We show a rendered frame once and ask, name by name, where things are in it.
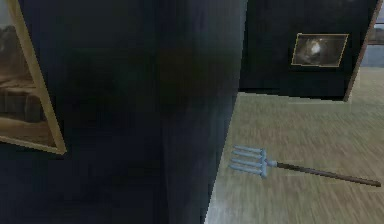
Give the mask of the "blue garden fork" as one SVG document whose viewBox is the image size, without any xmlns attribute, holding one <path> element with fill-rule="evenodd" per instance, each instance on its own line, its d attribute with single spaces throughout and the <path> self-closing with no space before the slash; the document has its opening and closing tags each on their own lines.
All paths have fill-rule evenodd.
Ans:
<svg viewBox="0 0 384 224">
<path fill-rule="evenodd" d="M 250 148 L 246 146 L 234 145 L 232 154 L 235 155 L 231 158 L 229 168 L 241 172 L 256 174 L 261 178 L 266 178 L 268 175 L 268 168 L 280 168 L 296 172 L 302 172 L 312 175 L 318 175 L 327 178 L 343 180 L 347 182 L 359 183 L 368 186 L 380 187 L 381 183 L 376 180 L 364 179 L 354 176 L 337 174 L 334 172 L 316 170 L 313 168 L 302 167 L 287 163 L 282 163 L 276 160 L 269 160 L 267 151 L 263 148 Z"/>
</svg>

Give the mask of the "gold framed dark picture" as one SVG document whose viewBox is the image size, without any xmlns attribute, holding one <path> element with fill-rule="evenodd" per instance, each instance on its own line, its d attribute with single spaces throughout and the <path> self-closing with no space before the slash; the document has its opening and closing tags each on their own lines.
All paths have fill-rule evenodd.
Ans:
<svg viewBox="0 0 384 224">
<path fill-rule="evenodd" d="M 343 58 L 348 34 L 298 33 L 291 65 L 337 68 Z"/>
</svg>

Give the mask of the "gold framed landscape picture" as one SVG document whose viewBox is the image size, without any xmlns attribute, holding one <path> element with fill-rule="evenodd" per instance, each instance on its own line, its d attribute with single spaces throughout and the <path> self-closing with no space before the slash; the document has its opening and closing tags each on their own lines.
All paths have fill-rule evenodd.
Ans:
<svg viewBox="0 0 384 224">
<path fill-rule="evenodd" d="M 67 152 L 18 0 L 0 0 L 0 142 Z"/>
</svg>

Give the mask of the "window with brown frame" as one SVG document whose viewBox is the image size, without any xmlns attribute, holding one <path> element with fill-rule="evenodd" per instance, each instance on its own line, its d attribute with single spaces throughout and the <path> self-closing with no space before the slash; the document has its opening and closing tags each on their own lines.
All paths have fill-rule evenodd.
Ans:
<svg viewBox="0 0 384 224">
<path fill-rule="evenodd" d="M 343 100 L 347 102 L 352 95 L 352 88 L 362 67 L 384 68 L 384 0 L 378 0 L 364 34 L 361 49 Z"/>
</svg>

